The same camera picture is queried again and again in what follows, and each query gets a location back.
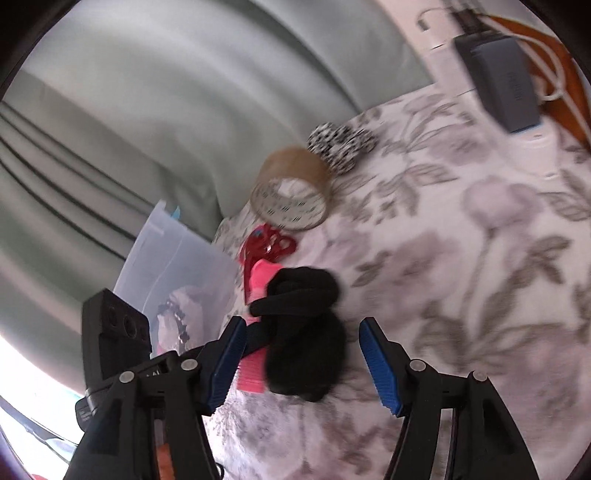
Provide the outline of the black white spotted scrunchie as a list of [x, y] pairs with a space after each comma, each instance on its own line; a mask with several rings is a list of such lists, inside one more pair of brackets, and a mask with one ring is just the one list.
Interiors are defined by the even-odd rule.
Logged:
[[334, 175], [345, 175], [378, 145], [378, 136], [367, 129], [324, 123], [308, 136], [307, 148], [321, 157]]

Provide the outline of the brown packing tape roll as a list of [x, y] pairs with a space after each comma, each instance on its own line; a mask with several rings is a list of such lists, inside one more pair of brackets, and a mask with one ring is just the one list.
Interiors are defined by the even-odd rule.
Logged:
[[303, 147], [273, 152], [252, 188], [252, 211], [288, 231], [317, 227], [329, 216], [332, 174], [321, 157]]

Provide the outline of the red hair claw clip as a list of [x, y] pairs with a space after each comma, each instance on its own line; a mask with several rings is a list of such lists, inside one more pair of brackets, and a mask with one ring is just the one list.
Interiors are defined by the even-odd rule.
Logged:
[[259, 260], [279, 262], [284, 257], [294, 254], [297, 250], [297, 240], [284, 235], [280, 229], [264, 223], [256, 226], [245, 239], [240, 249], [238, 260], [242, 264], [243, 295], [245, 301], [250, 295], [250, 275]]

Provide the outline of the pink hair roller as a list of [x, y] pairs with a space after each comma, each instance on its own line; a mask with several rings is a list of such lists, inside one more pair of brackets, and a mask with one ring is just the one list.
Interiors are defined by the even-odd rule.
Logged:
[[[245, 294], [246, 304], [254, 300], [266, 297], [266, 287], [274, 275], [283, 268], [279, 263], [267, 260], [259, 260], [254, 263], [249, 275], [246, 277]], [[242, 360], [238, 365], [238, 390], [247, 393], [266, 392], [266, 373], [264, 362], [266, 361], [266, 346], [269, 342], [263, 335], [262, 324], [259, 317], [248, 316], [247, 338]]]

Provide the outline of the black beaded headband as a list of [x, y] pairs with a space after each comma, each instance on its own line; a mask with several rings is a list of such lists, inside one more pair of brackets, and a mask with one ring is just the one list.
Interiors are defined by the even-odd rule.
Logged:
[[158, 306], [158, 343], [165, 350], [175, 349], [189, 340], [186, 325], [182, 322], [184, 317], [184, 312], [172, 300], [166, 300]]

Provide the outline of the floral tablecloth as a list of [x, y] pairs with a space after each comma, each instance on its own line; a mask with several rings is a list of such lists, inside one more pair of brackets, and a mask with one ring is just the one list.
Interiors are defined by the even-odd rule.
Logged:
[[488, 375], [539, 475], [568, 477], [590, 444], [589, 153], [561, 130], [555, 172], [526, 172], [435, 86], [352, 125], [380, 144], [287, 258], [341, 283], [344, 377], [315, 404], [232, 390], [206, 424], [226, 477], [384, 476], [402, 423], [356, 341], [368, 316], [439, 371]]

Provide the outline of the black power adapter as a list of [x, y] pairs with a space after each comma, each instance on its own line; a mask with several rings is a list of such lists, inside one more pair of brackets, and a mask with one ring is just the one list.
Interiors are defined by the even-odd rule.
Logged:
[[506, 132], [540, 124], [527, 60], [514, 37], [496, 32], [462, 35], [454, 39], [454, 46], [485, 111]]

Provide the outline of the green curtain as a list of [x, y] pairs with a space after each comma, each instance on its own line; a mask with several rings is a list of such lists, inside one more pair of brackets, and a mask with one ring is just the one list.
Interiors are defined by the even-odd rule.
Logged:
[[82, 384], [81, 303], [153, 206], [211, 237], [271, 151], [431, 79], [374, 1], [5, 1], [1, 333]]

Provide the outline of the clear plastic storage bin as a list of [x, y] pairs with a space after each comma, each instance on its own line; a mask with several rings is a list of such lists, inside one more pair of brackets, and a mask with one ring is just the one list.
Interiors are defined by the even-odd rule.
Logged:
[[[160, 201], [141, 228], [121, 269], [114, 293], [149, 321], [155, 356], [184, 353], [215, 340], [235, 303], [238, 263], [192, 232]], [[166, 300], [184, 312], [189, 340], [165, 350], [158, 343], [157, 309]]]

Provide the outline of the white power strip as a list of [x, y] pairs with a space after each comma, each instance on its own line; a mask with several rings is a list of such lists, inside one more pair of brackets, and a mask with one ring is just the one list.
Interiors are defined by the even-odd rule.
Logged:
[[543, 180], [559, 174], [558, 131], [543, 116], [526, 54], [515, 36], [470, 10], [431, 7], [416, 20], [423, 59], [439, 86], [474, 118], [512, 165]]

